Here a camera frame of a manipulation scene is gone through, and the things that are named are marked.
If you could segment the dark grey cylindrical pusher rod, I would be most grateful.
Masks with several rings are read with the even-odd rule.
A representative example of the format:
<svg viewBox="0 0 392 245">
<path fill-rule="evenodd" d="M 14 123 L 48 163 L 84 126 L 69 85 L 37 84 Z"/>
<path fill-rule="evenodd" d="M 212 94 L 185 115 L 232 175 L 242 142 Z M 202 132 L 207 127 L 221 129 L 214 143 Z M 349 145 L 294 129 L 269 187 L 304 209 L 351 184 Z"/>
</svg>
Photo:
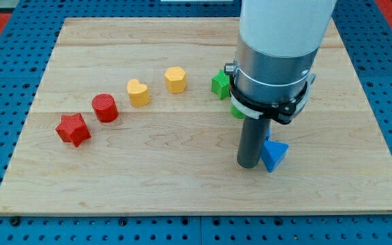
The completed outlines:
<svg viewBox="0 0 392 245">
<path fill-rule="evenodd" d="M 245 117 L 236 157 L 241 167 L 251 169 L 257 166 L 270 122 L 270 119 Z"/>
</svg>

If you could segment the black and white clamp ring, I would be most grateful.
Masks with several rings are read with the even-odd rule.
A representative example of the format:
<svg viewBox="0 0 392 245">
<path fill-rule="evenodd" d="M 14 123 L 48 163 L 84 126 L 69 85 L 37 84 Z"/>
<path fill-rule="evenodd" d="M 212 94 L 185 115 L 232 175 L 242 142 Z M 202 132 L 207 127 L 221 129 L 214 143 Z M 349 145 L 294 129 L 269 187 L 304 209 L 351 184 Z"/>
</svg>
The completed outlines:
<svg viewBox="0 0 392 245">
<path fill-rule="evenodd" d="M 234 84 L 234 78 L 234 76 L 229 76 L 229 93 L 231 103 L 238 111 L 253 119 L 270 119 L 281 125 L 287 125 L 297 117 L 307 104 L 316 74 L 312 73 L 306 78 L 304 87 L 294 98 L 285 103 L 269 104 L 247 98 Z"/>
</svg>

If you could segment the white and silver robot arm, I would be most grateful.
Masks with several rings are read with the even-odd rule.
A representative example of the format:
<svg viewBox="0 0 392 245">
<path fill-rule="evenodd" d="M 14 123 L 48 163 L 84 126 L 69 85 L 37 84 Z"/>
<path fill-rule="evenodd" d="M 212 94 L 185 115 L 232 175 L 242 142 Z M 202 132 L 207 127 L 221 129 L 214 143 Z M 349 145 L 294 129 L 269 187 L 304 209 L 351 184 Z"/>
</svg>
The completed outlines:
<svg viewBox="0 0 392 245">
<path fill-rule="evenodd" d="M 289 124 L 310 97 L 312 64 L 336 6 L 334 0 L 244 0 L 238 43 L 225 64 L 232 104 L 245 115 L 237 153 L 257 166 L 272 121 Z"/>
</svg>

